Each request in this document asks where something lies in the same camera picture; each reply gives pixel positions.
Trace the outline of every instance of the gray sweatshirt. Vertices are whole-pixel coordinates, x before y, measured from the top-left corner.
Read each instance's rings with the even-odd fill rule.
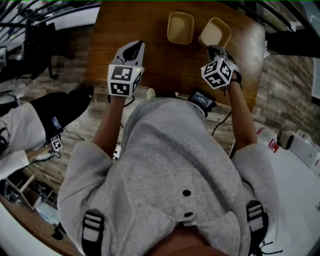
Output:
[[[227,255],[247,256],[246,204],[259,200],[270,224],[278,210],[267,150],[253,144],[231,160],[196,105],[149,100],[129,117],[117,164],[91,142],[75,146],[58,194],[59,219],[82,251],[84,214],[99,209],[103,256],[143,256],[178,223],[197,227]]]

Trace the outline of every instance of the wooden floor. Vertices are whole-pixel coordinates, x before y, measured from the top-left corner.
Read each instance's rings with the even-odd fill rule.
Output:
[[[73,28],[59,32],[63,46],[75,54],[75,59],[58,57],[53,61],[59,78],[53,81],[48,71],[36,80],[28,82],[24,101],[30,101],[51,92],[69,92],[84,79],[86,56],[92,34],[92,27]],[[313,83],[313,59],[300,56],[268,56],[263,63],[259,90],[252,112],[252,117],[266,126],[278,131],[301,129],[313,136],[320,128],[320,107],[311,103]],[[146,97],[145,88],[135,91],[135,102],[126,107],[122,117],[125,124],[133,109]],[[86,140],[92,140],[105,109],[107,92],[104,86],[95,85],[92,102],[85,113],[67,126],[67,130],[76,133]],[[230,107],[222,104],[213,110],[206,120],[208,132],[222,121],[230,112]],[[215,139],[229,152],[234,140],[232,120],[229,118],[214,134]],[[76,143],[81,141],[73,134],[62,133],[64,148],[61,159],[52,159],[43,163],[35,163],[25,169],[58,192],[64,179],[68,160]],[[320,134],[315,141],[320,143]]]

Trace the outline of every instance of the tan bowl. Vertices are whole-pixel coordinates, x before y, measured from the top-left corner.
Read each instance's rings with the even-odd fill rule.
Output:
[[[199,36],[199,43],[204,46],[226,47],[231,37],[231,29],[226,23],[217,17],[209,20]]]
[[[194,35],[194,17],[188,13],[174,11],[168,20],[167,37],[171,43],[188,45]]]

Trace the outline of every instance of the sneaker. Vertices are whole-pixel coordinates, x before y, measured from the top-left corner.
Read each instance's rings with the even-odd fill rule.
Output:
[[[157,97],[157,94],[156,94],[156,91],[152,88],[149,88],[147,91],[146,91],[146,99],[147,100],[151,100],[151,99],[154,99]]]

